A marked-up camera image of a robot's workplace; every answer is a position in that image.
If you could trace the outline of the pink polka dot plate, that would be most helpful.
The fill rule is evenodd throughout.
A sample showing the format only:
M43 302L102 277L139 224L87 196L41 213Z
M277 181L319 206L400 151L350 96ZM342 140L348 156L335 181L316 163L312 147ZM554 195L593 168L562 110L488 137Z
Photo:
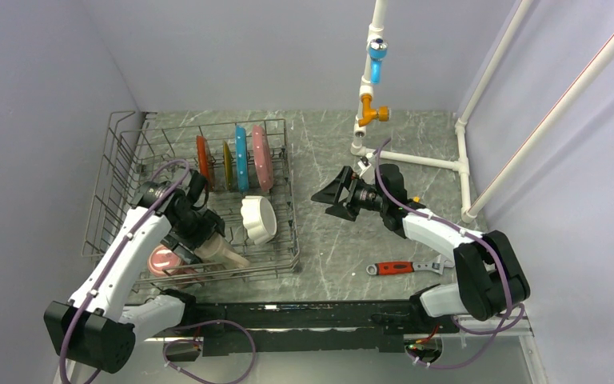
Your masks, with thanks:
M263 192L269 192L274 184L273 164L267 133L262 126L252 129L253 161L259 186Z

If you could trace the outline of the white scalloped bowl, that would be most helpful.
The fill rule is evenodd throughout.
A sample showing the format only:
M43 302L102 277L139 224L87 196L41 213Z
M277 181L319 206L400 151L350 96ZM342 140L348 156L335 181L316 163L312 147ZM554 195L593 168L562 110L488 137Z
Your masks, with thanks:
M278 230L277 216L269 199L246 196L241 201L242 225L255 245L272 240Z

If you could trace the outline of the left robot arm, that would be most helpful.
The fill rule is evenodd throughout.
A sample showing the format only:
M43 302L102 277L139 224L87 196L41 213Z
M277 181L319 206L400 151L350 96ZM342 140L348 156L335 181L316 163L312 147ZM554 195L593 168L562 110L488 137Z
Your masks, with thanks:
M224 221L205 204L206 178L188 169L180 180L143 183L124 222L91 275L66 302L51 302L44 323L55 352L107 373L118 372L137 342L171 329L191 334L198 322L195 298L167 289L146 304L126 307L130 291L159 245L182 258L215 235Z

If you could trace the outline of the blue polka dot plate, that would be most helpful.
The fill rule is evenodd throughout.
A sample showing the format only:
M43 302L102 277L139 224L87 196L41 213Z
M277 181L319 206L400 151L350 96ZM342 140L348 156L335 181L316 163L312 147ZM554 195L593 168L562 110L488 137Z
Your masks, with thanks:
M235 150L237 160L237 185L241 193L249 190L249 167L247 153L247 133L244 127L235 126Z

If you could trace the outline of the beige ceramic mug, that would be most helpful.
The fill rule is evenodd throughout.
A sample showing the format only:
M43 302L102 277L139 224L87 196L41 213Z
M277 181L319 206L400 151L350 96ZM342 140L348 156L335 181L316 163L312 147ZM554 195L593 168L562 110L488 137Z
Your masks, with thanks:
M203 262L217 263L227 270L247 268L251 265L251 262L238 254L220 234L215 234L203 242L194 254Z

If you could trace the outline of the red scalloped plate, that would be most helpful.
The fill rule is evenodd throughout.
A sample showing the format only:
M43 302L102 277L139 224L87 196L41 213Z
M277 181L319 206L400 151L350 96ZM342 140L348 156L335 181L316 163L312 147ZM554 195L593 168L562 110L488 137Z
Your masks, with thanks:
M209 186L208 191L215 191L216 177L214 173L214 161L207 139L201 135L196 137L199 172L206 177Z

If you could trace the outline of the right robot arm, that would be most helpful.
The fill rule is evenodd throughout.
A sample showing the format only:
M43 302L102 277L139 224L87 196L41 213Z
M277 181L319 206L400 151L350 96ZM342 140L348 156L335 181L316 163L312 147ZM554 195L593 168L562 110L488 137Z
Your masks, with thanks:
M398 166L382 164L366 182L344 166L323 189L312 195L325 212L355 221L362 210L376 212L388 230L435 250L453 264L456 281L412 296L409 323L419 332L433 328L440 317L469 314L485 321L530 297L528 279L508 237L499 230L482 233L435 215L409 198Z

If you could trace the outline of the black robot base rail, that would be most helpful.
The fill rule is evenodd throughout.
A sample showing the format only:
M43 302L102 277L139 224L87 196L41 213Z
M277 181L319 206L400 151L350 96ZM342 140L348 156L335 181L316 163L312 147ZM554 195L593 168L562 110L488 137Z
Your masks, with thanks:
M196 337L206 357L258 352L376 350L401 353L405 342L457 335L449 316L430 318L408 299L325 302L198 303L167 338Z

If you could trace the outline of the yellow and red plate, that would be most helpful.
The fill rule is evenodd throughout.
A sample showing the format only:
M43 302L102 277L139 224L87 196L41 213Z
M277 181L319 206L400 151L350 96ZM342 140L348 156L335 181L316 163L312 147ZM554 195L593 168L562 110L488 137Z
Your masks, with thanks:
M233 187L233 164L232 155L227 141L223 142L223 166L225 175L225 188L232 190Z

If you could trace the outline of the pink ghost pattern mug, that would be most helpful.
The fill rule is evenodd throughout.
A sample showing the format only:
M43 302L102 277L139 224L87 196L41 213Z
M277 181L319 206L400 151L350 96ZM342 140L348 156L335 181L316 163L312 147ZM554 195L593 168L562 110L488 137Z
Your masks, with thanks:
M147 269L154 278L175 277L181 284L198 282L198 272L188 265L186 259L163 245L154 248L147 261Z

